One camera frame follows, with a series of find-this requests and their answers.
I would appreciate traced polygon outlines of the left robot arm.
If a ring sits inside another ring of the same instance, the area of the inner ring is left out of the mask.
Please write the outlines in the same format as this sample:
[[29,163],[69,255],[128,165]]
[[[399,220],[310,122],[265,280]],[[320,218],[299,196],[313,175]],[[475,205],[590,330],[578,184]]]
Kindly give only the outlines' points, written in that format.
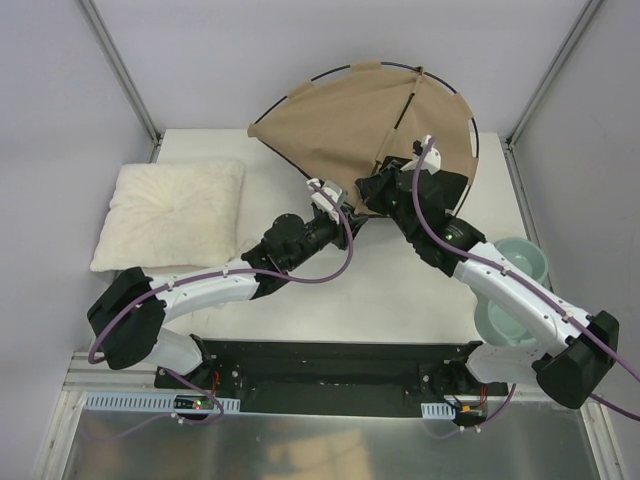
[[88,361],[112,370],[139,363],[158,369],[160,384],[191,389],[212,385],[218,366],[204,340],[177,334],[166,325],[178,317],[232,302],[256,300],[292,282],[292,271],[326,246],[353,251],[366,223],[349,207],[332,218],[319,208],[304,221],[276,218],[260,242],[238,259],[187,275],[151,277],[139,267],[122,271],[87,312],[96,336]]

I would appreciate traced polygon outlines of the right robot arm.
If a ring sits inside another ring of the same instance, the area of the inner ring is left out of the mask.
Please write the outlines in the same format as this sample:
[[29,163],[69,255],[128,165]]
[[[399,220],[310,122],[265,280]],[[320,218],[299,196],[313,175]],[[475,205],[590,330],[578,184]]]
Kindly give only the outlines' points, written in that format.
[[615,363],[615,317],[590,314],[527,278],[481,232],[446,212],[442,185],[428,171],[391,161],[355,185],[366,207],[390,217],[424,262],[485,296],[535,339],[471,346],[450,369],[457,392],[473,394],[484,383],[535,384],[564,407],[584,404]]

